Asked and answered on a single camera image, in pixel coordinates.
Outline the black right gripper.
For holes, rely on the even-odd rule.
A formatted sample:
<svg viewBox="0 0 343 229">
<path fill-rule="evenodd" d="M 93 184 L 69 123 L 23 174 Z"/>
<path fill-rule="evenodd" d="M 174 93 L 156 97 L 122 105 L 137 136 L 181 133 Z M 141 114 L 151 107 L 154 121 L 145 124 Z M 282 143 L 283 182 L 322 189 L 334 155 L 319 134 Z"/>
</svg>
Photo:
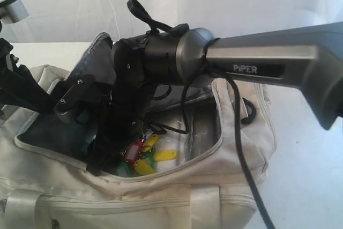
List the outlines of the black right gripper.
<svg viewBox="0 0 343 229">
<path fill-rule="evenodd" d="M 86 171 L 99 176 L 114 156 L 141 135 L 143 118 L 155 94 L 155 83 L 133 85 L 117 81 L 101 107 L 95 143 L 87 149 Z"/>
</svg>

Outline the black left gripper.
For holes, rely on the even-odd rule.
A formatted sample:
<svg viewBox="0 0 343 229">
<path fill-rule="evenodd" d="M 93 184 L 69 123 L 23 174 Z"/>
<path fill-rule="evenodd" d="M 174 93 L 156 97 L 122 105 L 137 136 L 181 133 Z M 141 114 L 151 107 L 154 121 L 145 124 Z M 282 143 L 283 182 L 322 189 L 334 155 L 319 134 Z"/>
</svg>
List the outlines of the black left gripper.
<svg viewBox="0 0 343 229">
<path fill-rule="evenodd" d="M 54 99 L 34 79 L 25 65 L 17 67 L 11 54 L 13 45 L 1 38 L 1 105 L 24 107 L 38 113 L 50 113 Z"/>
</svg>

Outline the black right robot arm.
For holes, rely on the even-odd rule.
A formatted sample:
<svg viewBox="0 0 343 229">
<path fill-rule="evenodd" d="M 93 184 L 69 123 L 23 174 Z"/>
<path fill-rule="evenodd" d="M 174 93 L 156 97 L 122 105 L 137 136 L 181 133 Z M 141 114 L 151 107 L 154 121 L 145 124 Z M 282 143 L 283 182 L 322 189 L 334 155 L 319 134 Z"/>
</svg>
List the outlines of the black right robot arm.
<svg viewBox="0 0 343 229">
<path fill-rule="evenodd" d="M 113 44 L 116 78 L 102 102 L 87 164 L 98 175 L 140 134 L 160 84 L 203 87 L 212 78 L 298 88 L 324 129 L 342 115 L 342 23 L 215 38 L 187 25 Z"/>
</svg>

